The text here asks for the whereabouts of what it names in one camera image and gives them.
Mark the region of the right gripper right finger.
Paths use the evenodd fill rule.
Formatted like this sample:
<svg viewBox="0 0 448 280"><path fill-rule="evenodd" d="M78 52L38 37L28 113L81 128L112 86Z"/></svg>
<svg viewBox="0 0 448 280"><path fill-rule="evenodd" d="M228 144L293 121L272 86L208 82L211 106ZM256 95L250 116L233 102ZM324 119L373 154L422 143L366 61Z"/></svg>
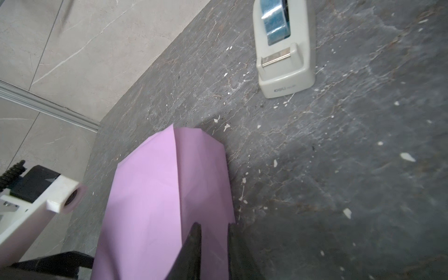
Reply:
<svg viewBox="0 0 448 280"><path fill-rule="evenodd" d="M227 258L230 280L265 279L256 265L237 224L229 224L227 228Z"/></svg>

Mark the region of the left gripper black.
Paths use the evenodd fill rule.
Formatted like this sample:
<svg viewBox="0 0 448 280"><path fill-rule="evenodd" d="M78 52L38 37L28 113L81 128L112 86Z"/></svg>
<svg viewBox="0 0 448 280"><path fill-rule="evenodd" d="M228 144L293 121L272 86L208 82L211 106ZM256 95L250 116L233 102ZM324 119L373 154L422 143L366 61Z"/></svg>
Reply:
<svg viewBox="0 0 448 280"><path fill-rule="evenodd" d="M77 280L80 268L92 269L94 257L81 252L64 252L1 268L2 280Z"/></svg>

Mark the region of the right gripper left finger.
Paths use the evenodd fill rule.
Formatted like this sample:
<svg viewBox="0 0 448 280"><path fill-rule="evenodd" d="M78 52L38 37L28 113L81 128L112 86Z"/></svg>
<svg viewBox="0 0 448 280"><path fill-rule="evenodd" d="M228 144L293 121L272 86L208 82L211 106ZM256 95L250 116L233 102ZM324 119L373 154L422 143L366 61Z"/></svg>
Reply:
<svg viewBox="0 0 448 280"><path fill-rule="evenodd" d="M195 222L166 280L199 280L201 276L201 225Z"/></svg>

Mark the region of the pink wrapping paper sheet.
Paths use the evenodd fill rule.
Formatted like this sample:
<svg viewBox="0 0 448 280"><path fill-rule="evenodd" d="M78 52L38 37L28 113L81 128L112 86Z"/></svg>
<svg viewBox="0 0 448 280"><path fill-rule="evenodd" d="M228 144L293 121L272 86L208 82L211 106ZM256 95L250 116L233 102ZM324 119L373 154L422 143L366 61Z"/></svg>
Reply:
<svg viewBox="0 0 448 280"><path fill-rule="evenodd" d="M198 223L200 277L226 280L234 222L224 145L199 128L169 126L118 164L91 277L165 279Z"/></svg>

